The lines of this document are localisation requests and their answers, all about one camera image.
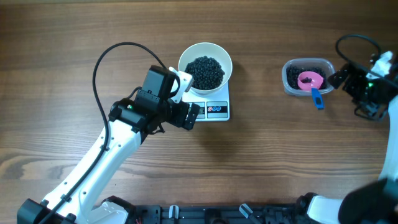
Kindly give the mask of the pink scoop blue handle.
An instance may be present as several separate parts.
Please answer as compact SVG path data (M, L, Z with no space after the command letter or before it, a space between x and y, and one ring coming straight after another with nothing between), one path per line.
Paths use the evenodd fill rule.
M301 80L304 79L305 77L311 78L312 82L311 83L302 83ZM323 98L319 91L319 89L322 85L322 82L323 82L323 78L315 72L302 72L298 76L298 85L299 85L300 89L305 90L305 91L310 91L314 105L318 110L323 110L325 107Z

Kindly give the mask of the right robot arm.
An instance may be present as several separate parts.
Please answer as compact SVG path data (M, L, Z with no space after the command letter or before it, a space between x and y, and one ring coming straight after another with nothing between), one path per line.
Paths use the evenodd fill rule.
M381 129L363 131L355 124L345 129L317 130L305 126L306 147L316 156L316 166L307 173L317 177L375 175L374 182L347 194L343 199L308 194L298 201L298 213L318 223L397 223L397 64L391 52L374 59L371 70L353 62L329 77L356 103L354 114L368 123L389 116L389 138L383 144Z

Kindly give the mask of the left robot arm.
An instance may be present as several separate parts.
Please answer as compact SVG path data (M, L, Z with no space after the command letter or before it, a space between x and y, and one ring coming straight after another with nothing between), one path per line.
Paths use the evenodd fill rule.
M100 136L67 178L37 203L27 199L17 212L18 223L126 223L135 208L112 198L94 207L121 164L148 135L163 132L162 123L191 130L200 107L185 103L193 77L151 66L136 97L114 103Z

